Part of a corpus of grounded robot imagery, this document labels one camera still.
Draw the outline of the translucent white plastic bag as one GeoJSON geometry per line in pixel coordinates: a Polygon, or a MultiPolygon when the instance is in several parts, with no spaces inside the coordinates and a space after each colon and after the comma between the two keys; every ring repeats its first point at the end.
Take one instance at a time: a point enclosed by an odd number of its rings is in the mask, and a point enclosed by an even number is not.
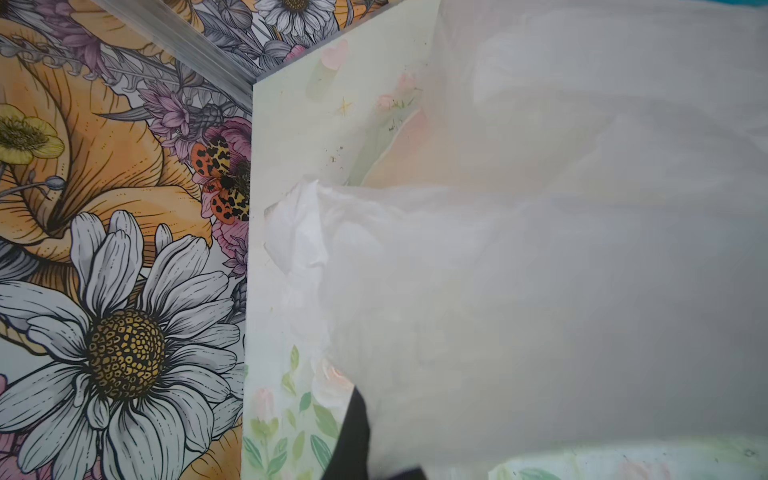
{"type": "Polygon", "coordinates": [[[767,433],[767,10],[446,1],[421,147],[265,214],[372,478],[767,433]]]}

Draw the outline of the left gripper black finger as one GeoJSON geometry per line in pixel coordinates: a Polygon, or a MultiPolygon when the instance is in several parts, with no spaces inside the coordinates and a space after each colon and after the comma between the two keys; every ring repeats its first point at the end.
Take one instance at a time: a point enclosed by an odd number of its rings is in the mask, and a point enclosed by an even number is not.
{"type": "Polygon", "coordinates": [[[354,388],[336,447],[322,479],[384,479],[384,476],[371,477],[368,471],[370,433],[365,401],[358,389],[354,388]]]}

